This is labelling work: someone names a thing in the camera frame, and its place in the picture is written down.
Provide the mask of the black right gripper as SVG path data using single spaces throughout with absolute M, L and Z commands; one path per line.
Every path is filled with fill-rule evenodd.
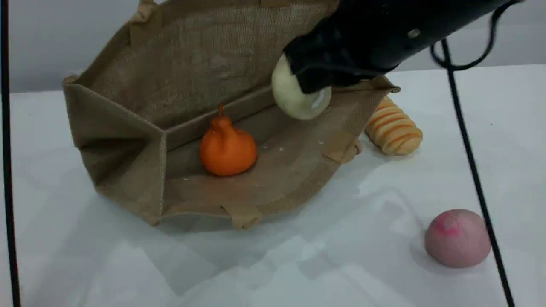
M 285 48 L 302 93 L 384 75 L 431 45 L 422 0 L 342 0 L 333 14 Z

